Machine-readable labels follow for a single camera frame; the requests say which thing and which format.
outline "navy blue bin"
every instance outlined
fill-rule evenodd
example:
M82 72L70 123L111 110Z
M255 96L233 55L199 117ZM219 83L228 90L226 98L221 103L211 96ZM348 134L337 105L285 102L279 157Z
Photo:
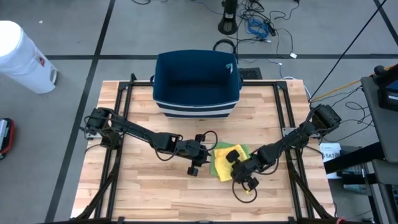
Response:
M212 50L160 54L150 81L155 102L169 118L226 118L243 84L235 56Z

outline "wooden platform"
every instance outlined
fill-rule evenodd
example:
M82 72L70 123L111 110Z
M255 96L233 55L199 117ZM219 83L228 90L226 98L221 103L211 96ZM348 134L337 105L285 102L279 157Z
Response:
M118 83L103 83L98 107L114 108ZM287 83L298 125L309 112L303 82L292 80ZM282 91L280 97L285 106ZM289 125L286 112L284 117ZM214 130L220 141L247 144L251 150L281 138L274 92L270 86L244 86L239 103L227 119L209 120L167 119L152 100L152 87L135 86L128 119L155 132L182 134L185 139ZM209 135L206 143L213 142L214 138ZM88 147L98 143L99 140L90 141ZM310 146L319 149L316 141L311 141ZM71 217L81 213L98 190L104 155L102 147L94 147L86 153ZM304 150L303 162L310 190L333 214L335 209L321 155ZM190 161L178 157L162 162L147 143L126 137L113 219L124 216L126 220L145 221L282 221L295 216L284 155L280 157L275 174L257 175L260 181L258 198L249 204L237 201L231 191L232 182L221 183L211 176L208 165L199 170L198 177L186 174L188 166ZM236 186L236 192L243 200L252 197L246 195L240 186ZM104 210L107 202L108 196L105 197ZM306 215L302 196L300 203Z

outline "concrete floor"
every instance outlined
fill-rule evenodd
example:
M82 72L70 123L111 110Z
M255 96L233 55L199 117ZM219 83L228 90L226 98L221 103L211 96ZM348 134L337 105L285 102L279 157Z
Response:
M222 12L221 1L204 1L212 10ZM266 15L271 10L288 12L295 6L293 0L261 2ZM277 28L292 33L297 59L275 59L276 37L269 38L270 44L240 44L239 53L255 54L249 61L269 57L281 62L283 76L303 79L314 92L376 8L373 0L303 0L291 20L274 22ZM376 65L397 63L398 39L394 40L390 32L398 29L397 8L398 1L387 1L384 11L392 26L388 28L388 21L377 14L348 51L350 59L340 62L317 95L369 75ZM56 89L44 95L35 95L0 76L0 116L14 119L17 125L15 146L0 162L1 223L43 222L53 194L60 197L58 209L52 207L57 211L55 220L70 217L87 144L76 127L96 106L103 80L127 80L132 72L138 79L147 80L154 74L157 54L211 49L225 38L216 28L220 15L183 0L155 0L145 6L130 0L0 0L0 20L20 24L62 73ZM279 52L289 54L289 36L283 31L280 34ZM239 30L239 38L245 37L250 35ZM116 60L117 55L127 56ZM263 78L279 78L277 65L264 59L240 61L239 66L260 67ZM346 101L366 105L360 91ZM361 117L360 111L346 108L344 101L335 110L343 119ZM339 139L362 127L346 123L328 139ZM375 130L370 127L340 143L366 146L375 141ZM65 185L58 182L54 191L62 164L68 164L65 155L70 156ZM339 216L349 218L369 210L367 197L349 193L338 183L331 183L331 189ZM371 217L371 213L354 219L361 217Z

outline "sticker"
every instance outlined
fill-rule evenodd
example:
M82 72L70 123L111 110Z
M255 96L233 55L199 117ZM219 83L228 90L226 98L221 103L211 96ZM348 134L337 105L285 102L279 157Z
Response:
M290 56L292 57L292 58L294 58L294 59L296 59L297 58L297 54L295 54L295 53L290 53Z
M225 67L229 68L231 70L231 74L232 74L232 71L234 70L234 68L232 66L232 63L229 63L229 64L225 65Z
M388 98L390 98L390 99L392 99L392 100L398 100L398 97L396 97L396 96L391 96L391 95L389 95Z
M44 67L45 59L37 52L36 60Z

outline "cable bundle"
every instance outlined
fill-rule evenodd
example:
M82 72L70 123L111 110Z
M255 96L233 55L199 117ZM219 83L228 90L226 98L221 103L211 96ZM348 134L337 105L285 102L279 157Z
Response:
M254 34L258 39L265 39L269 35L269 28L266 23L250 17L246 33Z

